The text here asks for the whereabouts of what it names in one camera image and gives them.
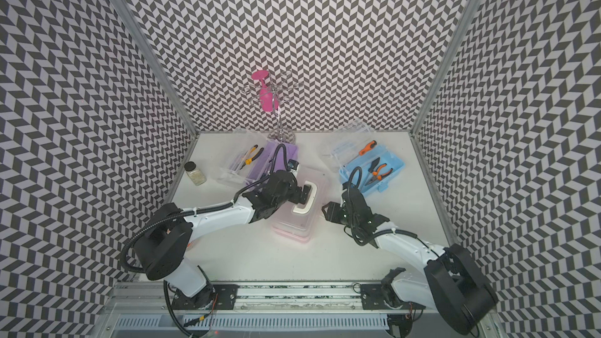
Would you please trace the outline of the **pink toolbox clear lid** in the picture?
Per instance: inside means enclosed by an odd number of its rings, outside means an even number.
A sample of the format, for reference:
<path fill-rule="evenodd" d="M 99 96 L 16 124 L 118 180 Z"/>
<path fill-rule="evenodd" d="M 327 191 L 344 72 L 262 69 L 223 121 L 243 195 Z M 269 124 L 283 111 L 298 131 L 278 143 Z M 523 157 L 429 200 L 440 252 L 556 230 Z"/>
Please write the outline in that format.
<path fill-rule="evenodd" d="M 307 243 L 311 239 L 312 227 L 315 223 L 322 203 L 330 192 L 330 182 L 326 173 L 310 167 L 301 167 L 297 173 L 299 186 L 313 184 L 314 189 L 305 205 L 287 202 L 270 218 L 272 230 L 283 237 L 299 243 Z"/>

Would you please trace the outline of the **blue toolbox clear lid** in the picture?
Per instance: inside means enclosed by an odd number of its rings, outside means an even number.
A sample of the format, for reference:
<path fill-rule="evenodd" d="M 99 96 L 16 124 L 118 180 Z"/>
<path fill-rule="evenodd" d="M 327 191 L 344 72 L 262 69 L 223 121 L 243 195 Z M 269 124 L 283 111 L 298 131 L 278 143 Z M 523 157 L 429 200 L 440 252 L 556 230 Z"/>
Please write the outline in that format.
<path fill-rule="evenodd" d="M 377 141 L 377 146 L 366 155 L 358 156 L 358 152 L 372 140 Z M 374 192 L 385 191 L 390 181 L 405 168 L 405 162 L 379 142 L 376 132 L 361 120 L 354 120 L 329 134 L 320 144 L 319 154 L 328 169 L 338 174 L 343 185 L 348 183 L 353 170 L 359 167 L 361 173 L 353 177 L 353 183 L 366 197 Z M 392 167 L 394 170 L 384 180 L 365 186 L 369 178 L 369 166 L 378 157 L 382 163 L 388 164 L 387 169 Z"/>

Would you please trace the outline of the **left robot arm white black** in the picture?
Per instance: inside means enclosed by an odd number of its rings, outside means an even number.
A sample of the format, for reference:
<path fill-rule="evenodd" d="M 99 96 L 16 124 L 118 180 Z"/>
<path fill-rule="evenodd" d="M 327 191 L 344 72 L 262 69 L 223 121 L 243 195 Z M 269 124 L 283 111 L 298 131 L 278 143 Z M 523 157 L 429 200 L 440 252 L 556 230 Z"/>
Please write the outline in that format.
<path fill-rule="evenodd" d="M 285 203 L 306 205 L 315 190 L 314 183 L 300 183 L 294 172 L 279 170 L 243 187 L 228 203 L 187 209 L 168 203 L 125 243 L 119 264 L 173 286 L 175 296 L 191 308 L 206 308 L 216 301 L 217 291 L 202 268 L 186 259 L 189 244 L 224 228 L 268 219 Z"/>

